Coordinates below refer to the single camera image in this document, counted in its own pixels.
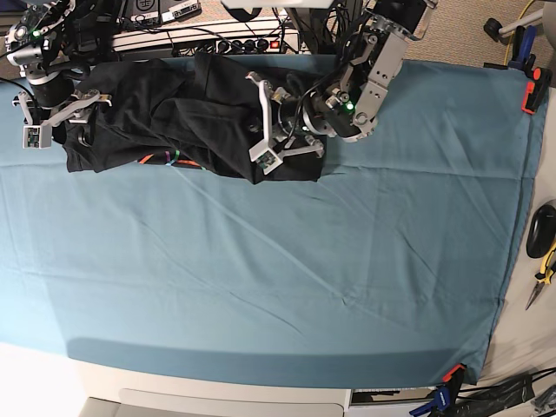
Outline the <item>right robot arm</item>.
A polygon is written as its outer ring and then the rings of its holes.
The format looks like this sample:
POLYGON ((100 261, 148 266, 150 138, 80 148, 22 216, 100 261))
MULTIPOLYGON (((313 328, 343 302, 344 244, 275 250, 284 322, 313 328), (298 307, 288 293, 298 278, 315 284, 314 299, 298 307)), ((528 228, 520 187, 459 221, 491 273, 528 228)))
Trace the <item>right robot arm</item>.
POLYGON ((16 98, 26 125, 73 100, 74 83, 107 59, 120 1, 28 1, 5 35, 4 54, 28 88, 16 98))

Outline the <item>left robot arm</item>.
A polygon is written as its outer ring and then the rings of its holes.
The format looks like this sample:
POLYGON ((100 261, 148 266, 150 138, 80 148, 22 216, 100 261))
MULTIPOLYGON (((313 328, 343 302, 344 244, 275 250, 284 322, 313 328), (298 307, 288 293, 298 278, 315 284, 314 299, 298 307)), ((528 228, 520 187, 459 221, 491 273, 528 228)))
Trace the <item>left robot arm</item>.
POLYGON ((334 69, 300 94, 249 72, 262 115, 262 139, 249 150, 251 162, 268 173, 288 156, 322 157, 324 136, 356 142, 371 135, 410 42, 424 37, 437 5, 376 2, 345 31, 334 69))

